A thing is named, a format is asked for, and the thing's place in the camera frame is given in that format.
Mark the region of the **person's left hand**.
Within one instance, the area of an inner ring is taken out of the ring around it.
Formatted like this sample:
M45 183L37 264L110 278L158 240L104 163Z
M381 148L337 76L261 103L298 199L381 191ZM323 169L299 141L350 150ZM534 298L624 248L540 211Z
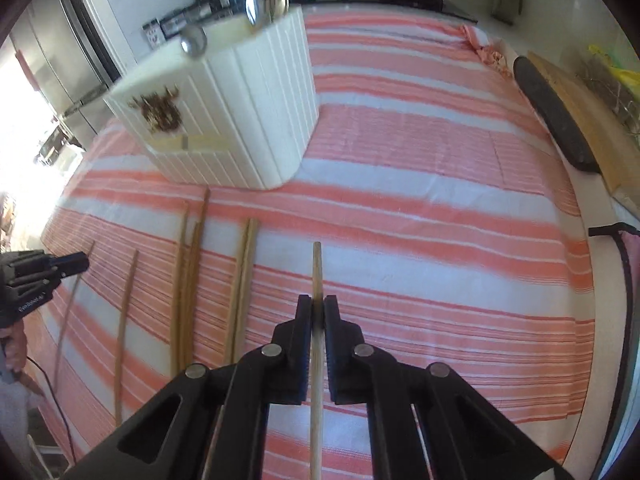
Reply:
M23 320L11 327L2 328L1 344L4 368L12 379L20 380L27 361L27 337Z

